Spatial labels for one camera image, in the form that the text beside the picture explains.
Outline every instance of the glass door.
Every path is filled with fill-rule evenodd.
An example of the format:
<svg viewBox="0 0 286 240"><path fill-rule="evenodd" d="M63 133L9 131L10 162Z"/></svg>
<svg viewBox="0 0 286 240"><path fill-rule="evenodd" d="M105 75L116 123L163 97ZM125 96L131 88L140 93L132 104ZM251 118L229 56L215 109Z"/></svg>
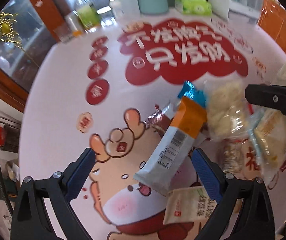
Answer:
<svg viewBox="0 0 286 240"><path fill-rule="evenodd" d="M0 70L26 92L55 43L30 0L10 0L0 12Z"/></svg>

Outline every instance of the gold tinsel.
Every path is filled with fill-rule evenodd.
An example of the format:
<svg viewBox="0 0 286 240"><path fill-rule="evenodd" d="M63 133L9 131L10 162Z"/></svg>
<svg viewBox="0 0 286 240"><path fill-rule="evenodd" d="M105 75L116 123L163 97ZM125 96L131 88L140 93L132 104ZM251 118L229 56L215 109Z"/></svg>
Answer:
<svg viewBox="0 0 286 240"><path fill-rule="evenodd" d="M37 65L37 67L39 67L33 58L24 50L22 47L22 39L20 38L19 33L17 33L13 28L17 22L15 19L17 15L17 13L0 13L0 41L13 43L17 48L21 49L27 57Z"/></svg>

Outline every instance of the glass bottle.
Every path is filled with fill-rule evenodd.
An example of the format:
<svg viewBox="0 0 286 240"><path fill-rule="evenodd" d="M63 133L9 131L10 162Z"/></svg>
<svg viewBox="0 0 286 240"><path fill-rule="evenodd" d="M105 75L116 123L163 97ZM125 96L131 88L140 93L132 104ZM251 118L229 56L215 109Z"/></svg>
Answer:
<svg viewBox="0 0 286 240"><path fill-rule="evenodd" d="M75 0L74 9L86 30L100 25L100 18L92 0Z"/></svg>

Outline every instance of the printed tablecloth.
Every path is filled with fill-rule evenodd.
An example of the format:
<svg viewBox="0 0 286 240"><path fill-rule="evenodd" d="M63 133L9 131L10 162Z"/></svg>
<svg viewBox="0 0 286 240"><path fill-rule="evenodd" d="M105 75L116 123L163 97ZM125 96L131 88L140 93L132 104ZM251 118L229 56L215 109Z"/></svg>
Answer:
<svg viewBox="0 0 286 240"><path fill-rule="evenodd" d="M174 100L185 80L200 89L206 80L271 82L285 62L281 48L246 18L226 23L174 9L57 44L25 108L21 179L48 178L91 147L97 162L71 205L94 240L194 239L206 221L163 225L166 198L133 179L162 134L142 121L156 105ZM212 155L216 146L205 141L201 147ZM199 185L190 159L173 183ZM268 189L278 228L286 219L286 163ZM46 206L64 238L49 201Z"/></svg>

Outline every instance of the orange and white snack wrapper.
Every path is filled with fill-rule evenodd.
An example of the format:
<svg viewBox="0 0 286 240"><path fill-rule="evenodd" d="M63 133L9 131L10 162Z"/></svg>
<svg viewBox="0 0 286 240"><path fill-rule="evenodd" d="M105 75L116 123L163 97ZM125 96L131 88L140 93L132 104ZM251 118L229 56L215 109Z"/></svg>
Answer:
<svg viewBox="0 0 286 240"><path fill-rule="evenodd" d="M206 110L183 97L178 111L151 157L134 179L166 196L171 180L206 122Z"/></svg>

